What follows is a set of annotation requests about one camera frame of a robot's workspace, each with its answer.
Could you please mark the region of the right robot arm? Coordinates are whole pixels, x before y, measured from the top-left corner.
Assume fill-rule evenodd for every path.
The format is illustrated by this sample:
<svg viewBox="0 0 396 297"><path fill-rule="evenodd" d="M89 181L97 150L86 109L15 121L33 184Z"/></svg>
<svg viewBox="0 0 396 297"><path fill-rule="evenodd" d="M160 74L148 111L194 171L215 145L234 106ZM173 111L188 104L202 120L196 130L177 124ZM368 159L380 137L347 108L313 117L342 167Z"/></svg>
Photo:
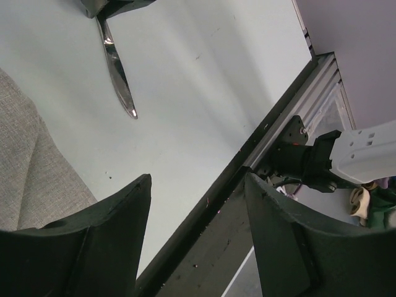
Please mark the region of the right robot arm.
<svg viewBox="0 0 396 297"><path fill-rule="evenodd" d="M82 1L87 17L97 21L111 82L132 119L139 115L107 19L151 4L151 1ZM325 193L388 179L395 176L395 121L362 130L328 132L317 137L312 146L277 138L269 160L272 169L282 176Z"/></svg>

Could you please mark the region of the grey cloth napkin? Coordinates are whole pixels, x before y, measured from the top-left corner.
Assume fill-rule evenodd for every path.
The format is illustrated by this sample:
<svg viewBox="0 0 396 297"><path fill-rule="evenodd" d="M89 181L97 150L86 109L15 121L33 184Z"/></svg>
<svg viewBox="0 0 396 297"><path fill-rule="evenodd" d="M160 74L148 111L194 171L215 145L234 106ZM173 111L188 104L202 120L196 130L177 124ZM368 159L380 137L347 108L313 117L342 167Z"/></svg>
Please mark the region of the grey cloth napkin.
<svg viewBox="0 0 396 297"><path fill-rule="evenodd" d="M1 72L1 229L42 228L96 203L36 106Z"/></svg>

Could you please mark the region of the silver knife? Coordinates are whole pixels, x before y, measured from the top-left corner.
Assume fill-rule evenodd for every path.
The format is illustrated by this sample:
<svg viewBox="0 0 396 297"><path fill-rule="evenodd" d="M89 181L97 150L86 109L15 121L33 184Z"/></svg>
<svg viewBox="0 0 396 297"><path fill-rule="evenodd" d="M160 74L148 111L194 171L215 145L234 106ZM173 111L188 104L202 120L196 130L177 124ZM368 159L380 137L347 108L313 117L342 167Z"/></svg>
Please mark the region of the silver knife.
<svg viewBox="0 0 396 297"><path fill-rule="evenodd" d="M116 49L114 38L110 32L106 18L100 15L96 16L96 21L100 31L103 48L105 51L106 63L110 73L111 82L115 93L122 104L125 112L132 118L138 119L137 110L134 104L132 93L129 88L127 77Z"/></svg>

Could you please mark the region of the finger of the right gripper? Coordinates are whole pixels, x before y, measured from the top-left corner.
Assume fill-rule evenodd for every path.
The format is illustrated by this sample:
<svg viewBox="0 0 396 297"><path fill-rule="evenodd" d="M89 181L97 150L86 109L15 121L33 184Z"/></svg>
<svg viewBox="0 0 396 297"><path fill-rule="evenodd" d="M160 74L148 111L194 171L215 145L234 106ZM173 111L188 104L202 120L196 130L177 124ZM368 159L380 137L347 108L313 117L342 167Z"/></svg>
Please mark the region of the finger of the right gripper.
<svg viewBox="0 0 396 297"><path fill-rule="evenodd" d="M80 2L84 6L86 16L92 19L99 14L112 17L123 12L141 9L154 3L155 0L81 0Z"/></svg>

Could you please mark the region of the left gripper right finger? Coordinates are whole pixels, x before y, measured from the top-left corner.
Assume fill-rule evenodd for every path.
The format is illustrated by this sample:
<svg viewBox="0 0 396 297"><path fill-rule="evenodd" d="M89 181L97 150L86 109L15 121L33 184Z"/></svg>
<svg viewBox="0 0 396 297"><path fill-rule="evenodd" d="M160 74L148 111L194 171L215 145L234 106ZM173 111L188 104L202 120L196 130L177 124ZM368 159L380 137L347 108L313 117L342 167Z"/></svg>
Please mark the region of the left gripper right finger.
<svg viewBox="0 0 396 297"><path fill-rule="evenodd" d="M395 295L395 230L328 217L253 173L244 198L264 296Z"/></svg>

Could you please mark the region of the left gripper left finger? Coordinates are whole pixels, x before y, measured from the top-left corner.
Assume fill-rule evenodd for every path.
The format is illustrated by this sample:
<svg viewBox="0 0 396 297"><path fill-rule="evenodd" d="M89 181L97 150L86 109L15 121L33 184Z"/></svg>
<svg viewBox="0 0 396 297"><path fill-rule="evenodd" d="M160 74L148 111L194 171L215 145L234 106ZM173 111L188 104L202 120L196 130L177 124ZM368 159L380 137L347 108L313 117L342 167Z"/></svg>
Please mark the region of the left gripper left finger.
<svg viewBox="0 0 396 297"><path fill-rule="evenodd" d="M132 296L152 178L43 228L1 232L2 296Z"/></svg>

